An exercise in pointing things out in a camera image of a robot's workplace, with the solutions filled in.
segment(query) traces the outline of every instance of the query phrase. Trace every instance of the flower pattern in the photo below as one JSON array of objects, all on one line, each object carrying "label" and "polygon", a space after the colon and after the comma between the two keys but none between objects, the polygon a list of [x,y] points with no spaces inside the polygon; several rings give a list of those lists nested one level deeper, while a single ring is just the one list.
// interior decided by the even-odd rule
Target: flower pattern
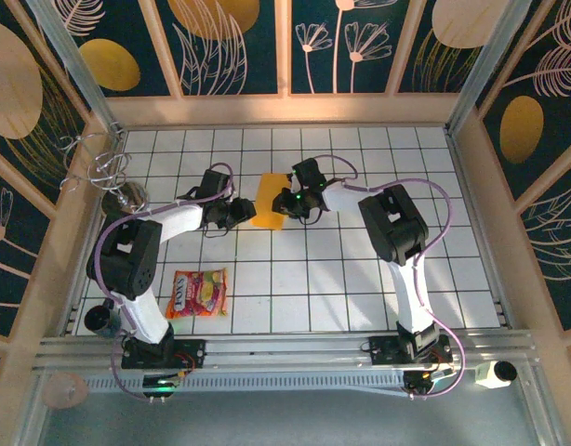
[{"label": "flower pattern", "polygon": [[329,32],[326,30],[324,23],[320,25],[313,23],[308,28],[304,23],[296,25],[296,35],[305,53],[320,51],[333,46],[333,40],[327,38]]},{"label": "flower pattern", "polygon": [[391,55],[392,46],[386,45],[389,40],[387,23],[382,25],[368,23],[359,33],[358,30],[357,21],[345,27],[345,41],[352,62],[383,59]]}]

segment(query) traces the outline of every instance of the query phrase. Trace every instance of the chip bag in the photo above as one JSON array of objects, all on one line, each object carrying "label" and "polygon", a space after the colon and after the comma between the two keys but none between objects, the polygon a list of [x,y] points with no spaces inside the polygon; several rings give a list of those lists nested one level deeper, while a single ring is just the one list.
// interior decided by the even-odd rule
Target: chip bag
[{"label": "chip bag", "polygon": [[185,316],[228,314],[226,291],[228,271],[176,271],[172,298],[166,308],[167,319]]}]

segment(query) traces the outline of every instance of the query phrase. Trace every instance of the leaf pattern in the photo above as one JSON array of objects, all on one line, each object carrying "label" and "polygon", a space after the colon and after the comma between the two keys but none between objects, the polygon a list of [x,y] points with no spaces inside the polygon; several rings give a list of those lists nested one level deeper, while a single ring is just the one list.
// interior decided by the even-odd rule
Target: leaf pattern
[{"label": "leaf pattern", "polygon": [[532,204],[523,222],[544,277],[571,280],[571,188]]},{"label": "leaf pattern", "polygon": [[558,45],[571,48],[571,0],[563,1],[551,29]]},{"label": "leaf pattern", "polygon": [[106,14],[103,0],[52,0],[70,35],[87,37]]},{"label": "leaf pattern", "polygon": [[571,94],[571,48],[557,46],[548,51],[533,73],[513,79],[504,86],[530,78],[540,96],[568,98]]},{"label": "leaf pattern", "polygon": [[[187,95],[240,94],[246,82],[248,64],[245,39],[236,20],[216,2],[218,24],[208,6],[194,0],[197,14],[178,1],[180,15],[189,32],[173,24],[182,46],[180,82]],[[197,37],[212,35],[212,38]]]}]

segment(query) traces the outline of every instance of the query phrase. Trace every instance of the black grid line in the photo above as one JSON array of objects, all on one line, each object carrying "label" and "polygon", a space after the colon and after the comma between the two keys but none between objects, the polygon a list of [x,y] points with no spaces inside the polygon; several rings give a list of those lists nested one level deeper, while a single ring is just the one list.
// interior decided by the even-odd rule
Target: black grid line
[{"label": "black grid line", "polygon": [[[333,138],[331,137],[331,129],[329,128],[329,145],[331,146],[331,163],[333,164],[333,172],[335,172],[335,158],[333,155]],[[361,159],[363,160],[362,163],[364,164],[364,157],[362,156],[362,151],[360,151]],[[345,312],[346,318],[348,321],[348,332],[351,330],[352,325],[350,324],[350,303],[348,302],[348,284],[346,283],[345,278],[345,260],[343,260],[343,237],[341,236],[341,220],[338,213],[338,234],[339,234],[339,249],[341,250],[341,270],[343,273],[343,291],[345,292]]]},{"label": "black grid line", "polygon": [[[257,173],[257,170],[258,170],[258,169],[257,169],[257,170],[254,170],[254,171],[253,171],[253,172],[255,172],[255,173],[246,173],[246,174],[243,174],[243,169],[246,170],[246,172],[249,172],[249,170],[246,169],[246,163],[251,162],[251,160],[253,160],[252,162],[254,163],[254,159],[255,159],[254,155],[247,155],[247,159],[245,160],[245,158],[244,158],[244,153],[245,153],[245,152],[247,152],[247,153],[250,153],[250,152],[259,152],[259,151],[258,151],[258,150],[250,150],[250,151],[249,151],[249,150],[246,149],[245,144],[244,144],[244,142],[245,142],[245,131],[242,130],[242,129],[240,129],[240,130],[241,130],[240,148],[239,148],[240,150],[233,150],[233,151],[232,151],[232,150],[230,150],[230,151],[215,151],[215,146],[216,146],[216,143],[217,143],[215,130],[213,130],[212,133],[210,132],[210,133],[211,133],[211,147],[210,147],[210,151],[186,151],[186,150],[185,150],[185,147],[186,147],[186,141],[187,141],[187,137],[188,137],[188,132],[185,131],[185,132],[184,132],[184,135],[183,135],[183,140],[182,140],[182,151],[181,151],[180,157],[179,157],[179,165],[181,166],[182,163],[184,162],[184,160],[187,159],[186,157],[188,157],[189,154],[191,154],[191,153],[205,153],[205,154],[208,154],[208,156],[209,156],[209,158],[212,160],[212,162],[213,162],[214,153],[216,153],[216,155],[217,155],[217,153],[230,153],[230,152],[232,152],[232,153],[240,153],[240,163],[239,163],[240,172],[239,172],[239,174],[238,174],[237,176],[235,176],[234,179],[239,180],[239,183],[238,183],[238,184],[239,184],[239,186],[240,186],[239,189],[241,190],[241,189],[242,189],[242,184],[243,184],[243,179],[248,178],[248,177],[259,177],[260,175],[262,175],[262,173],[261,173],[261,172],[258,172],[258,173]],[[268,152],[270,153],[270,157],[269,157],[269,158],[270,158],[271,171],[273,171],[273,161],[274,161],[274,155],[275,155],[275,153],[274,153],[275,150],[273,149],[273,148],[274,148],[274,144],[273,144],[274,132],[273,132],[273,128],[269,128],[269,130],[270,130],[271,145],[270,145],[270,149],[268,150]],[[359,158],[359,160],[362,160],[362,165],[361,165],[361,166],[360,166],[360,165],[358,166],[358,167],[360,167],[358,170],[359,170],[359,175],[364,176],[364,183],[365,183],[366,185],[368,184],[368,176],[367,176],[367,172],[366,172],[365,151],[373,151],[373,155],[374,155],[374,151],[391,151],[391,152],[392,152],[392,151],[402,151],[402,150],[406,150],[406,151],[407,151],[407,150],[416,150],[416,149],[420,150],[420,155],[421,155],[421,158],[422,158],[422,162],[424,163],[425,169],[424,169],[424,170],[417,171],[417,172],[403,172],[403,174],[404,174],[406,177],[411,176],[412,174],[417,174],[417,175],[420,175],[420,176],[430,177],[430,174],[450,174],[450,175],[452,175],[452,174],[455,173],[455,172],[451,172],[451,171],[443,170],[443,169],[429,170],[428,167],[426,166],[426,163],[425,163],[423,148],[421,148],[421,147],[419,147],[419,148],[406,148],[406,149],[387,149],[387,148],[384,148],[384,147],[383,147],[382,149],[378,149],[378,148],[376,148],[376,149],[365,149],[365,148],[363,147],[363,141],[362,141],[362,135],[361,135],[361,132],[360,132],[360,128],[357,127],[357,126],[355,127],[355,131],[357,132],[357,135],[358,135],[358,140],[359,140],[359,143],[360,143],[360,147],[359,147],[359,148],[357,148],[357,147],[350,147],[350,148],[348,148],[348,149],[345,149],[345,148],[334,149],[334,148],[333,148],[333,135],[332,135],[331,129],[330,129],[330,128],[326,128],[325,130],[328,132],[328,137],[329,137],[329,149],[306,149],[306,150],[305,150],[305,148],[304,148],[304,136],[303,136],[302,128],[301,128],[301,127],[297,127],[297,130],[298,130],[298,132],[299,132],[299,148],[296,147],[295,149],[292,149],[292,150],[285,150],[285,149],[283,149],[283,150],[279,150],[278,152],[284,152],[284,153],[298,152],[298,153],[300,153],[301,156],[302,156],[301,159],[303,159],[303,158],[304,158],[304,152],[305,152],[305,151],[323,151],[323,152],[330,153],[331,155],[338,155],[338,152],[345,151],[345,150],[347,150],[347,151],[353,151],[354,153],[357,153],[357,155],[354,154],[355,157],[357,157],[358,155],[361,157],[361,158]],[[389,142],[389,146],[391,146],[391,138],[390,138],[390,134],[389,134],[388,129],[385,129],[385,132],[386,132],[386,138],[387,138],[387,140],[388,140],[388,142]],[[179,179],[180,179],[180,178],[182,178],[182,177],[191,177],[192,179],[195,179],[195,178],[196,178],[197,180],[200,180],[201,176],[194,176],[194,175],[185,175],[185,176],[182,176],[180,173],[178,173],[178,174],[175,175],[175,176],[174,176],[174,175],[173,175],[173,176],[165,176],[165,175],[154,175],[154,176],[152,176],[152,175],[151,175],[152,164],[155,162],[155,160],[154,160],[154,158],[153,158],[153,155],[154,155],[154,154],[156,154],[156,155],[163,155],[164,153],[173,153],[173,154],[176,154],[175,151],[157,151],[157,152],[154,152],[154,148],[155,148],[155,144],[156,144],[157,139],[158,139],[158,135],[159,135],[159,134],[158,134],[158,132],[156,131],[156,132],[155,132],[155,136],[153,137],[153,146],[151,147],[151,150],[150,150],[150,151],[138,151],[138,152],[135,151],[135,152],[131,152],[131,153],[149,153],[149,154],[151,155],[151,158],[149,159],[149,164],[148,164],[148,169],[147,169],[147,174],[146,174],[146,176],[145,176],[145,177],[132,177],[131,179],[133,179],[133,178],[138,178],[140,181],[143,181],[143,180],[144,180],[143,183],[145,183],[145,184],[147,184],[147,182],[149,182],[149,178],[154,178],[154,177],[157,177],[157,178],[159,178],[159,177],[165,177],[165,178],[167,178],[167,179],[170,180],[170,181],[171,181],[171,180],[176,180],[176,185],[175,185],[175,189],[174,189],[174,192],[175,192],[174,195],[176,196],[176,194],[178,193],[178,187],[179,187],[179,184],[180,184],[180,183],[179,183]],[[322,134],[322,138],[323,138],[323,140],[324,140],[325,143],[326,143],[326,139],[325,139],[325,138],[326,138],[326,134]],[[344,172],[345,168],[343,168],[343,166],[342,166],[341,168],[336,168],[336,163],[334,162],[333,158],[331,159],[331,168],[332,168],[332,171],[335,172],[335,175],[349,175],[349,172]],[[392,169],[391,169],[391,171],[388,171],[388,172],[369,172],[369,174],[370,174],[370,175],[394,175],[395,178],[399,178],[399,173],[397,172],[397,168],[396,168],[396,165],[395,165],[395,159],[394,159],[393,157],[392,157]],[[453,194],[453,195],[454,195],[454,198],[463,199],[462,194],[460,194],[458,197],[455,197],[456,194]],[[429,201],[429,202],[431,202],[432,205],[434,206],[434,212],[436,213],[436,219],[434,220],[434,217],[432,217],[432,220],[433,220],[432,223],[436,222],[436,224],[431,225],[431,228],[439,228],[439,229],[440,229],[440,228],[442,227],[441,216],[439,215],[438,209],[437,209],[437,207],[436,207],[436,197],[434,196],[434,193],[433,193],[432,189],[430,190],[430,194],[429,194],[428,198],[424,198],[423,200],[424,200],[424,201]],[[336,226],[336,223],[335,223],[335,221],[334,221],[334,222],[333,222],[334,225],[332,225],[332,227],[326,226],[326,227],[310,227],[310,228],[307,228],[306,226],[303,226],[303,225],[300,225],[299,227],[298,227],[298,225],[297,225],[296,227],[292,227],[292,225],[289,225],[289,227],[282,229],[283,231],[304,230],[304,244],[305,244],[304,247],[305,247],[306,249],[305,249],[304,257],[301,257],[299,261],[300,261],[300,262],[303,262],[304,265],[305,265],[305,267],[306,267],[306,287],[307,287],[306,293],[303,293],[303,294],[300,294],[299,292],[298,292],[298,293],[286,293],[286,290],[285,290],[283,294],[280,292],[279,296],[285,296],[285,295],[290,296],[290,295],[291,295],[291,296],[304,296],[304,297],[306,297],[307,305],[308,305],[308,324],[309,324],[309,325],[308,325],[308,332],[312,332],[312,297],[313,297],[313,296],[315,296],[315,295],[316,295],[316,296],[327,296],[327,295],[342,295],[342,296],[344,296],[344,297],[345,297],[345,304],[346,304],[346,317],[347,317],[347,323],[348,323],[348,328],[345,329],[344,331],[345,331],[345,332],[349,332],[349,331],[352,331],[352,315],[351,315],[351,313],[350,313],[350,309],[351,309],[350,305],[351,305],[352,303],[351,303],[351,301],[350,301],[350,297],[351,297],[351,296],[354,296],[354,295],[373,295],[373,294],[375,293],[374,291],[373,291],[373,292],[365,292],[365,293],[349,293],[349,286],[350,286],[350,285],[347,283],[345,260],[352,260],[352,261],[375,260],[375,259],[378,259],[378,256],[363,256],[363,255],[362,255],[362,252],[358,253],[357,250],[356,250],[356,253],[354,253],[354,254],[352,254],[352,253],[345,254],[346,251],[344,250],[344,246],[343,246],[343,243],[344,243],[344,237],[343,237],[343,236],[346,235],[346,234],[344,234],[342,230],[353,230],[353,229],[358,230],[358,229],[360,229],[360,228],[359,228],[358,226],[354,226],[354,223],[353,223],[352,220],[347,219],[348,221],[351,222],[351,223],[349,223],[349,224],[347,224],[346,222],[342,222],[341,220],[342,220],[342,217],[341,217],[341,215],[338,213],[338,214],[337,214],[337,226]],[[472,228],[472,226],[471,226],[471,220],[468,220],[468,221],[470,222],[470,224],[453,225],[453,228]],[[250,295],[250,294],[238,295],[238,296],[235,295],[235,291],[236,291],[236,290],[235,290],[235,285],[236,285],[236,277],[237,277],[236,274],[237,274],[237,270],[238,270],[238,263],[269,263],[269,265],[270,265],[270,271],[269,271],[269,273],[270,273],[270,279],[269,279],[270,289],[269,289],[269,293],[268,293],[268,297],[269,297],[269,331],[268,331],[268,332],[265,332],[265,330],[267,330],[267,329],[266,329],[266,328],[263,328],[263,329],[262,329],[263,332],[260,332],[260,333],[273,333],[273,331],[274,331],[274,330],[273,330],[273,326],[274,326],[274,319],[273,319],[273,304],[274,304],[274,302],[273,302],[273,298],[274,298],[276,295],[275,295],[274,292],[273,292],[273,275],[272,275],[272,273],[273,273],[273,271],[272,271],[272,270],[273,270],[273,267],[272,267],[272,266],[273,266],[273,264],[276,264],[276,265],[277,265],[277,264],[279,264],[279,263],[281,263],[281,262],[289,262],[289,261],[292,261],[292,259],[284,259],[284,260],[277,260],[277,259],[275,259],[275,253],[276,253],[276,250],[275,250],[275,249],[276,249],[276,248],[275,248],[275,245],[274,245],[274,243],[273,243],[273,236],[272,236],[272,234],[271,234],[271,237],[269,238],[269,249],[270,249],[270,251],[269,251],[269,260],[242,260],[242,261],[239,261],[239,260],[237,259],[237,255],[238,255],[238,244],[239,244],[239,242],[240,242],[240,231],[241,231],[241,230],[249,231],[249,230],[254,230],[254,229],[253,229],[253,228],[240,228],[240,227],[238,227],[238,228],[235,229],[235,247],[234,247],[234,249],[235,249],[235,251],[234,251],[235,259],[234,259],[234,260],[231,260],[231,261],[229,262],[229,263],[232,263],[232,265],[233,265],[233,277],[232,277],[232,279],[230,280],[230,282],[232,283],[232,296],[231,296],[231,299],[232,299],[232,305],[231,305],[231,307],[232,307],[232,309],[231,309],[232,314],[229,316],[229,317],[230,317],[230,330],[227,331],[227,323],[228,323],[228,321],[226,321],[225,329],[224,329],[224,328],[218,329],[218,330],[217,330],[217,333],[224,333],[224,334],[225,334],[225,333],[230,333],[230,334],[234,333],[233,327],[234,327],[235,318],[242,317],[242,315],[240,315],[240,316],[239,316],[239,315],[235,315],[235,312],[234,312],[234,311],[235,311],[235,306],[236,306],[236,298],[240,298],[240,297],[253,297],[253,296],[254,296],[254,297],[257,297],[257,298],[267,297],[267,295]],[[309,266],[310,266],[310,262],[311,262],[311,259],[310,259],[311,256],[309,256],[309,252],[308,252],[308,249],[309,249],[309,247],[310,247],[309,238],[312,237],[312,235],[313,235],[313,234],[316,234],[317,232],[312,232],[312,231],[310,231],[310,230],[312,230],[312,231],[319,231],[319,230],[338,230],[339,243],[340,243],[340,258],[333,258],[333,257],[334,257],[333,255],[325,255],[324,258],[313,258],[312,261],[331,261],[331,260],[332,260],[332,261],[341,262],[341,274],[342,274],[342,278],[341,278],[341,279],[342,279],[342,282],[343,282],[343,290],[342,290],[343,293],[311,293],[311,277],[310,277],[310,270],[309,270]],[[211,231],[210,231],[210,234],[213,235],[213,232],[218,233],[219,231],[218,231],[218,230],[211,230]],[[221,261],[221,262],[216,261],[216,260],[214,260],[214,258],[215,258],[214,256],[211,256],[211,257],[210,257],[208,260],[206,260],[205,262],[203,261],[203,260],[204,260],[204,259],[203,259],[203,252],[204,252],[204,251],[203,251],[203,250],[204,250],[204,244],[205,244],[205,239],[203,238],[203,236],[202,236],[202,240],[201,240],[200,250],[199,250],[199,253],[198,253],[198,262],[189,262],[188,260],[168,262],[168,261],[167,261],[167,256],[168,256],[167,248],[169,248],[170,243],[171,243],[171,242],[168,242],[168,243],[167,243],[166,252],[165,252],[164,255],[163,255],[163,259],[160,257],[160,261],[158,262],[159,267],[161,267],[161,268],[159,268],[160,274],[162,275],[162,278],[161,278],[161,280],[160,280],[160,282],[159,282],[159,287],[160,287],[160,289],[161,289],[162,286],[167,285],[167,283],[164,282],[164,275],[167,274],[167,271],[168,271],[169,269],[171,269],[173,265],[177,265],[177,264],[179,264],[179,263],[196,263],[196,264],[199,266],[199,269],[201,269],[201,268],[204,268],[204,267],[205,267],[205,264],[206,264],[206,263],[228,263],[228,262],[225,262],[225,261]],[[460,315],[460,317],[461,317],[461,319],[462,319],[463,325],[465,326],[464,310],[463,310],[463,308],[462,308],[462,306],[461,306],[461,302],[460,302],[459,299],[458,299],[458,293],[459,293],[460,291],[466,291],[466,290],[458,290],[458,289],[457,289],[457,283],[456,283],[455,277],[454,277],[455,274],[454,274],[453,269],[452,269],[452,267],[451,267],[451,261],[450,261],[450,259],[451,259],[451,258],[481,258],[481,256],[476,256],[476,255],[473,255],[473,256],[460,256],[460,255],[450,256],[450,255],[448,254],[448,251],[447,251],[447,249],[446,249],[445,244],[443,244],[443,247],[444,247],[444,249],[442,250],[442,252],[441,252],[441,254],[440,254],[439,256],[437,256],[437,257],[429,257],[429,258],[446,258],[446,262],[445,262],[445,263],[446,263],[446,265],[448,265],[448,267],[449,267],[449,270],[450,270],[450,272],[451,272],[451,278],[453,279],[453,281],[452,281],[452,282],[449,281],[449,286],[445,286],[445,287],[443,287],[443,288],[453,287],[453,289],[450,289],[450,290],[437,290],[436,292],[433,292],[433,293],[440,293],[440,294],[442,294],[442,293],[454,293],[454,295],[455,295],[456,298],[457,298],[457,301],[458,301],[458,304],[459,304],[459,308],[460,308],[460,310],[461,310],[461,315]],[[390,320],[394,320],[394,317],[392,317],[392,315],[390,314],[390,313],[391,313],[391,309],[390,309],[390,308],[387,308],[387,298],[388,298],[387,295],[394,295],[394,293],[384,293],[384,287],[383,287],[383,277],[384,277],[384,276],[383,276],[383,272],[384,272],[384,271],[382,270],[382,267],[383,267],[383,266],[381,265],[381,262],[378,262],[378,279],[379,279],[380,285],[378,286],[377,289],[380,289],[380,291],[381,291],[382,294],[383,294],[383,307],[384,307],[383,310],[384,310],[384,316],[385,316],[385,321],[386,321],[386,325],[385,325],[385,327],[383,328],[383,330],[392,330],[392,329],[394,329],[394,327],[391,327],[391,326],[390,326]],[[486,288],[486,289],[484,289],[484,290],[469,290],[469,291],[470,291],[470,292],[487,292],[487,293],[490,293],[489,286],[488,286],[488,288]],[[91,293],[88,291],[88,287],[86,286],[84,292],[82,293],[83,298],[82,298],[82,302],[80,302],[79,308],[77,309],[77,314],[81,314],[81,313],[84,312],[84,310],[85,310],[85,304],[86,304],[86,301],[87,301],[88,299],[101,299],[101,297],[87,297],[87,296],[86,296],[87,294],[91,294]],[[159,293],[159,296],[158,296],[158,303],[159,303],[159,301],[160,301],[160,298],[161,298],[161,293]],[[317,319],[317,317],[320,318],[320,314],[319,314],[319,315],[314,315],[315,321],[320,321],[319,319]],[[73,332],[76,332],[76,330],[78,329],[79,323],[80,323],[80,320],[75,320],[75,324],[74,324],[74,327],[73,327]],[[191,327],[191,333],[192,333],[192,334],[196,334],[196,331],[197,331],[197,330],[196,330],[196,316],[194,316],[194,317],[193,317],[193,322],[192,322],[192,327]]]}]

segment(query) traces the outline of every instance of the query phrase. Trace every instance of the purple cable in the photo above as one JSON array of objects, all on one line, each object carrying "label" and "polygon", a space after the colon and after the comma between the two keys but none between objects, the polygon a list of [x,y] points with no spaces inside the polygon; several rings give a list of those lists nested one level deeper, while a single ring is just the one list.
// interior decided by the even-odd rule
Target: purple cable
[{"label": "purple cable", "polygon": [[[145,216],[155,216],[157,214],[161,214],[163,212],[169,211],[171,209],[176,209],[177,207],[181,207],[181,206],[186,206],[186,205],[190,205],[190,204],[200,204],[200,203],[207,203],[207,202],[212,202],[213,200],[216,200],[218,198],[223,197],[223,195],[230,191],[232,189],[232,179],[233,179],[233,171],[232,168],[225,163],[215,163],[212,164],[209,168],[213,169],[214,167],[218,167],[218,166],[224,166],[228,169],[228,171],[230,172],[230,178],[228,179],[228,184],[226,185],[225,189],[222,190],[219,193],[216,193],[215,195],[208,197],[208,198],[203,198],[200,200],[182,200],[180,202],[175,202],[175,203],[171,203],[171,204],[167,204],[165,206],[162,207],[158,207],[157,209],[153,209],[152,211],[144,211],[144,212],[139,212],[137,214],[131,214],[130,216],[123,216],[122,218],[114,221],[108,228],[106,228],[104,230],[104,232],[100,235],[100,238],[98,239],[98,242],[96,243],[96,249],[95,249],[95,253],[94,253],[94,270],[96,272],[96,279],[98,282],[98,286],[100,287],[101,291],[110,299],[112,299],[114,302],[116,302],[118,305],[120,305],[120,308],[122,309],[122,311],[125,313],[126,316],[126,320],[128,321],[130,327],[132,330],[137,329],[137,324],[135,323],[135,320],[133,319],[132,315],[130,314],[130,312],[128,312],[128,310],[125,308],[122,302],[122,299],[120,299],[119,297],[116,297],[115,295],[113,295],[110,290],[108,289],[108,287],[106,286],[106,284],[103,281],[103,275],[101,273],[101,249],[103,247],[104,242],[106,241],[106,239],[110,236],[110,234],[112,233],[113,230],[115,230],[116,228],[118,228],[121,225],[124,225],[125,223],[127,223],[127,221],[130,220],[135,220],[137,218],[142,218]],[[111,369],[112,369],[112,375],[114,377],[114,381],[116,382],[116,384],[120,387],[120,389],[122,391],[124,391],[126,394],[128,394],[129,396],[136,398],[137,400],[144,400],[144,401],[149,401],[146,397],[142,397],[139,394],[133,393],[130,390],[128,390],[120,381],[120,378],[118,377],[118,372],[116,370],[116,364],[114,361],[114,351],[115,351],[115,347],[117,345],[117,341],[120,337],[124,336],[124,335],[129,335],[128,332],[126,332],[125,330],[121,330],[121,332],[119,333],[119,335],[114,339],[114,344],[113,344],[113,349],[112,349],[112,355],[110,357],[110,365],[111,365]]]},{"label": "purple cable", "polygon": [[427,184],[430,187],[432,187],[433,189],[438,190],[439,193],[441,195],[443,195],[443,198],[445,199],[445,202],[446,202],[446,205],[448,208],[445,227],[443,228],[441,233],[439,235],[437,235],[436,237],[434,237],[434,239],[426,245],[424,250],[414,258],[414,286],[416,287],[416,295],[418,296],[418,301],[419,301],[422,309],[424,311],[426,311],[432,317],[432,320],[435,321],[436,323],[438,323],[443,328],[443,330],[445,330],[447,333],[449,333],[449,335],[457,343],[457,345],[459,347],[459,352],[460,352],[461,368],[458,372],[457,377],[455,378],[455,381],[453,381],[453,383],[451,383],[450,386],[444,388],[443,390],[439,390],[437,392],[433,392],[433,393],[429,393],[428,395],[421,396],[421,398],[426,400],[427,398],[430,398],[430,397],[440,397],[440,396],[444,395],[445,393],[448,393],[451,390],[453,390],[459,384],[459,381],[461,381],[461,378],[463,377],[463,374],[465,373],[465,349],[463,348],[461,341],[459,340],[458,336],[453,332],[453,330],[451,330],[440,319],[438,319],[436,316],[434,316],[432,311],[430,311],[426,308],[426,305],[424,304],[424,299],[422,298],[422,292],[419,289],[419,282],[418,282],[418,263],[424,258],[426,253],[428,251],[430,251],[433,246],[435,246],[438,242],[440,242],[443,239],[443,237],[448,233],[449,228],[451,227],[451,218],[453,217],[453,204],[451,203],[451,197],[449,197],[449,195],[445,192],[445,190],[443,188],[441,188],[438,184],[436,184],[436,183],[434,183],[428,179],[424,179],[424,178],[397,179],[395,181],[392,181],[392,182],[386,183],[386,184],[382,184],[382,185],[377,186],[375,188],[362,188],[359,186],[353,186],[351,184],[347,184],[345,179],[344,179],[343,180],[343,187],[348,189],[348,190],[355,190],[355,191],[359,191],[359,192],[375,192],[376,193],[376,192],[380,192],[381,190],[387,189],[391,186],[395,186],[397,184],[404,184],[404,183]]}]

